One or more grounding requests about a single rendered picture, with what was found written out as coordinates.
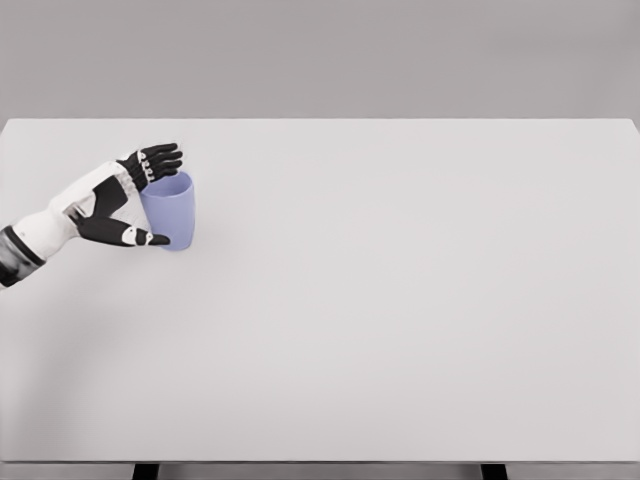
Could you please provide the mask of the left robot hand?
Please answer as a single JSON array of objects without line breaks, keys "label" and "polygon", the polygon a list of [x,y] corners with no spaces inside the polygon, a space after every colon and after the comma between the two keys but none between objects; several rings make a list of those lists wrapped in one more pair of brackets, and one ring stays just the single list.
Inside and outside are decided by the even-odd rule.
[{"label": "left robot hand", "polygon": [[122,247],[167,246],[171,243],[167,236],[154,234],[134,220],[146,216],[140,193],[154,182],[177,175],[182,157],[175,143],[136,150],[76,180],[50,201],[49,208],[73,236]]}]

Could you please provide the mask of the lavender plastic cup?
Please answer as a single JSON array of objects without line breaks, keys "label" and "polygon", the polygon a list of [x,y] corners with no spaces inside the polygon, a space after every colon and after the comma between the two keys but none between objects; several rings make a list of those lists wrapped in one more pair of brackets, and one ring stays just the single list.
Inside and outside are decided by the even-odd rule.
[{"label": "lavender plastic cup", "polygon": [[180,171],[149,183],[140,193],[151,231],[165,235],[170,243],[164,248],[186,250],[195,230],[195,189],[188,173]]}]

